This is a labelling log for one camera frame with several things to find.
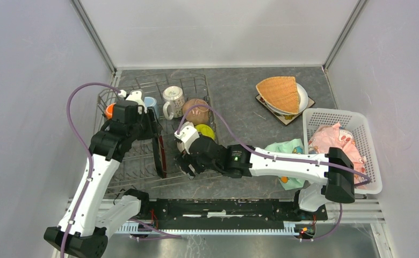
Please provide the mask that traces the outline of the lime green bowl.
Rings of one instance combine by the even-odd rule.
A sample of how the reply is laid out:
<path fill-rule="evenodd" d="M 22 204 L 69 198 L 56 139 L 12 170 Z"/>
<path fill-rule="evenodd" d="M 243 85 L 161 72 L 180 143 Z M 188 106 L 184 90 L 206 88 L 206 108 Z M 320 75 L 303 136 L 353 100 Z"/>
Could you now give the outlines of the lime green bowl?
<path fill-rule="evenodd" d="M 215 132 L 213 131 L 213 129 L 206 125 L 206 124 L 198 124 L 195 125 L 194 128 L 197 130 L 197 132 L 203 136 L 209 137 L 212 140 L 215 140 Z"/>

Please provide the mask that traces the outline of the light blue mug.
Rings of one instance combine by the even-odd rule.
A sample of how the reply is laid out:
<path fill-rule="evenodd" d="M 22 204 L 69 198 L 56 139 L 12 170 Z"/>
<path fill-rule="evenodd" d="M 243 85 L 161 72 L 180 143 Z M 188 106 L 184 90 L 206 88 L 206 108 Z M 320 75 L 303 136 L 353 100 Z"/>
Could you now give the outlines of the light blue mug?
<path fill-rule="evenodd" d="M 158 115 L 158 104 L 157 104 L 157 100 L 154 97 L 146 96 L 144 98 L 144 104 L 145 104 L 145 107 L 147 109 L 148 114 L 153 113 L 155 115 L 155 118 L 159 117 L 159 115 Z"/>

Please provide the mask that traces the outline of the white floral mug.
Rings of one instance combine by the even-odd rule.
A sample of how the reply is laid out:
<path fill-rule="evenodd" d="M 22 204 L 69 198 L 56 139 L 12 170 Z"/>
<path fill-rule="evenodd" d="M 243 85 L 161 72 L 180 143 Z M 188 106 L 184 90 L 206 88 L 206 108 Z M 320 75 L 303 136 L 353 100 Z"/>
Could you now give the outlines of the white floral mug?
<path fill-rule="evenodd" d="M 172 120 L 183 116 L 185 99 L 182 88 L 169 86 L 164 90 L 162 97 L 164 99 L 162 109 L 165 119 Z"/>

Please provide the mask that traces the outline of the red-rimmed beige plate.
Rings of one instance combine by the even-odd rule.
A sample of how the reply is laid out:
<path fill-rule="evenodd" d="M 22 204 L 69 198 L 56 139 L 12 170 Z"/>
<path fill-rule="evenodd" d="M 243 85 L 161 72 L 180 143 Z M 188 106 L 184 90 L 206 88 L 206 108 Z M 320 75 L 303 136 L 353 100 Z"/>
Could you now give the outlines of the red-rimmed beige plate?
<path fill-rule="evenodd" d="M 161 135 L 156 134 L 152 140 L 152 147 L 153 147 L 153 158 L 154 158 L 154 164 L 155 164 L 155 170 L 159 178 L 166 178 L 167 172 L 166 169 L 164 169 L 163 165 L 163 148 L 161 144 Z"/>

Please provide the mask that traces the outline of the beige brown-rimmed bowl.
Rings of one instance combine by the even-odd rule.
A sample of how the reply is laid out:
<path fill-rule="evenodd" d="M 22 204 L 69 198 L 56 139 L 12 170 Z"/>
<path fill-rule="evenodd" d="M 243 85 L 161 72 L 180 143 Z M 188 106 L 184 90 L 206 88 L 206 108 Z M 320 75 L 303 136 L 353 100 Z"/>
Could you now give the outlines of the beige brown-rimmed bowl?
<path fill-rule="evenodd" d="M 186 113 L 190 107 L 202 104 L 202 105 L 208 105 L 206 101 L 203 99 L 193 98 L 189 99 L 182 107 L 183 113 Z M 191 111 L 186 116 L 186 120 L 193 123 L 194 125 L 199 124 L 207 124 L 209 122 L 209 109 L 207 107 L 199 106 L 192 108 Z"/>

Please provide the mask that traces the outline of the orange mug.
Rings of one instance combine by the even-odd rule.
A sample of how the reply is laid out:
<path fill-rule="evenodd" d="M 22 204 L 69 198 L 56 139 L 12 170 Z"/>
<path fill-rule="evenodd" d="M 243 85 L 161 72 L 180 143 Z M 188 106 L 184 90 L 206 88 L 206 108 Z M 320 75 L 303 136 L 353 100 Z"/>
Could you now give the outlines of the orange mug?
<path fill-rule="evenodd" d="M 108 105 L 104 111 L 104 115 L 106 117 L 106 119 L 110 120 L 113 117 L 113 109 L 114 109 L 114 105 L 115 103 L 112 103 L 110 105 Z"/>

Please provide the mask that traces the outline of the cream divided plate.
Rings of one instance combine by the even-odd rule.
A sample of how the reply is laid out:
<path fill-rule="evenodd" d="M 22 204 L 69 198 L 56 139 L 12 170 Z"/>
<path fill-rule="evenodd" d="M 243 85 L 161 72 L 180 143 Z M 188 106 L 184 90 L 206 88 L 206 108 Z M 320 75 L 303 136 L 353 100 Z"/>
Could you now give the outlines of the cream divided plate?
<path fill-rule="evenodd" d="M 194 179 L 194 167 L 191 162 L 184 156 L 176 156 L 174 158 L 176 164 L 179 166 L 182 173 L 184 173 L 189 179 Z"/>

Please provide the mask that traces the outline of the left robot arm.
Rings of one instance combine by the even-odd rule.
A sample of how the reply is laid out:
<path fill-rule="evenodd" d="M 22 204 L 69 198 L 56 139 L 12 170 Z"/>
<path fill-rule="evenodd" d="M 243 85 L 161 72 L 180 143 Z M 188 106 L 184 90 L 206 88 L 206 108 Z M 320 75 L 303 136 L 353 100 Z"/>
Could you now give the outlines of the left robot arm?
<path fill-rule="evenodd" d="M 114 103 L 112 117 L 91 138 L 87 163 L 71 205 L 57 226 L 48 227 L 44 240 L 74 257 L 102 257 L 111 236 L 130 218 L 150 214 L 147 194 L 127 190 L 114 206 L 99 215 L 106 189 L 132 144 L 152 140 L 158 144 L 159 128 L 153 107 L 136 101 Z"/>

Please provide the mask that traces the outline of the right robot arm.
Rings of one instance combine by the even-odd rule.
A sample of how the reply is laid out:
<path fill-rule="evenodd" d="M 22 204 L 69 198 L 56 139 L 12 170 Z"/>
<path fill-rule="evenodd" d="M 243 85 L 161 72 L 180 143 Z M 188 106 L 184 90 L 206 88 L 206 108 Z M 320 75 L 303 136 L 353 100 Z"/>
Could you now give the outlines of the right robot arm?
<path fill-rule="evenodd" d="M 292 213 L 306 219 L 328 202 L 349 204 L 355 201 L 353 163 L 339 148 L 326 154 L 287 154 L 264 149 L 218 145 L 212 138 L 195 134 L 175 135 L 184 148 L 180 168 L 190 176 L 214 170 L 230 178 L 277 176 L 300 178 L 310 185 L 298 192 Z"/>

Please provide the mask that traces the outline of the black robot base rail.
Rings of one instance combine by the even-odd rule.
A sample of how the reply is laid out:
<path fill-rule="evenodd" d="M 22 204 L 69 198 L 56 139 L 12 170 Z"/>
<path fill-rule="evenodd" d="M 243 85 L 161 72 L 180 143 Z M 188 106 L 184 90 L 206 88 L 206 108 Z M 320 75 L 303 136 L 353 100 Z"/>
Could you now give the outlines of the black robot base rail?
<path fill-rule="evenodd" d="M 291 235 L 326 221 L 326 207 L 302 211 L 282 199 L 146 199 L 118 233 L 171 235 Z"/>

